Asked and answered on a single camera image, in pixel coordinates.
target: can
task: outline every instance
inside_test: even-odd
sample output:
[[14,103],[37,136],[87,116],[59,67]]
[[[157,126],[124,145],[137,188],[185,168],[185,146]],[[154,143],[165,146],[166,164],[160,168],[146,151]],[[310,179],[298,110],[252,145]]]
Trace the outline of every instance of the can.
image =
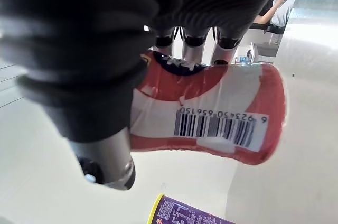
[[234,224],[197,208],[171,199],[164,194],[158,195],[148,224]]

